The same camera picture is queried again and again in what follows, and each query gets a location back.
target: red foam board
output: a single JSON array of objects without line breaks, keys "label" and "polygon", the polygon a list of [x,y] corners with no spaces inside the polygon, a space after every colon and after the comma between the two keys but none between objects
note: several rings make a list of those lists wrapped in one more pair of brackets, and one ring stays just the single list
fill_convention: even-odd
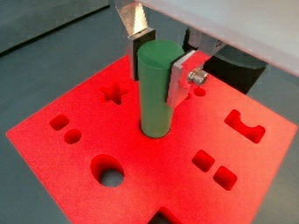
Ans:
[{"label": "red foam board", "polygon": [[[170,134],[139,122],[128,57],[12,128],[8,137],[72,223],[250,223],[296,126],[212,76],[191,90]],[[124,174],[99,183],[106,169]]]}]

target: cutout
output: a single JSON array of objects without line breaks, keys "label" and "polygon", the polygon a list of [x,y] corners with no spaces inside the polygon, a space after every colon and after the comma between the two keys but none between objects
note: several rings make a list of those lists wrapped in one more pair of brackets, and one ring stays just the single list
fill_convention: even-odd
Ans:
[{"label": "cutout", "polygon": [[147,224],[183,224],[171,211],[163,206]]},{"label": "cutout", "polygon": [[206,90],[200,87],[196,87],[194,89],[194,94],[198,95],[198,96],[204,96],[206,95]]},{"label": "cutout", "polygon": [[192,163],[200,168],[203,172],[207,172],[215,163],[215,159],[204,150],[199,150],[195,157],[192,158]]},{"label": "cutout", "polygon": [[67,144],[75,144],[82,138],[82,133],[79,129],[71,129],[64,134],[64,141]]},{"label": "cutout", "polygon": [[118,187],[124,182],[124,169],[118,160],[107,154],[94,157],[90,165],[95,180],[106,187]]},{"label": "cutout", "polygon": [[258,144],[266,134],[267,130],[263,126],[258,125],[256,127],[248,127],[240,121],[240,113],[235,109],[231,110],[228,117],[224,120],[224,123],[250,141]]},{"label": "cutout", "polygon": [[227,191],[231,190],[238,181],[238,176],[224,166],[218,169],[212,178]]},{"label": "cutout", "polygon": [[188,95],[187,95],[187,97],[186,97],[186,101],[188,101],[190,99],[192,98],[192,94],[191,93],[188,93]]},{"label": "cutout", "polygon": [[115,82],[111,87],[102,87],[99,91],[104,95],[100,102],[114,102],[116,105],[122,104],[122,97],[128,94],[128,91],[120,88],[118,82]]},{"label": "cutout", "polygon": [[68,124],[71,120],[66,115],[58,115],[50,121],[50,125],[55,130],[62,130]]}]

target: square hole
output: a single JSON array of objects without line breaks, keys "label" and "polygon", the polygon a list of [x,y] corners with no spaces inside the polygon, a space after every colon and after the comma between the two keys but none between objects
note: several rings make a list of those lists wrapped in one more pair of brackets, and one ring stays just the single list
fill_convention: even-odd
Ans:
[{"label": "square hole", "polygon": [[71,120],[66,115],[58,115],[51,119],[50,125],[55,130],[62,130],[70,122]]},{"label": "square hole", "polygon": [[203,172],[207,172],[215,163],[215,159],[204,150],[199,150],[195,157],[192,158],[192,163],[200,168]]},{"label": "square hole", "polygon": [[232,186],[236,184],[238,176],[224,167],[222,166],[215,175],[214,180],[216,183],[227,190],[230,191]]}]

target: green peg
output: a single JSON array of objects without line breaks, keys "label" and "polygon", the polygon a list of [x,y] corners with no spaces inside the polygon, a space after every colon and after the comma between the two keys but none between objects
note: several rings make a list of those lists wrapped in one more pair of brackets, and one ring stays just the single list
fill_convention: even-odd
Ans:
[{"label": "green peg", "polygon": [[171,128],[174,109],[166,103],[172,62],[183,48],[170,40],[152,40],[138,50],[142,130],[148,137],[163,137]]}]

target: bolt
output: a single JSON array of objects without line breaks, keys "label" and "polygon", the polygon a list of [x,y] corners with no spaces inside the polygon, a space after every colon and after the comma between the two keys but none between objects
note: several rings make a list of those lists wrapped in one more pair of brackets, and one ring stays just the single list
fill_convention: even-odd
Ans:
[{"label": "bolt", "polygon": [[208,79],[208,73],[200,68],[196,68],[188,75],[188,82],[200,86]]}]

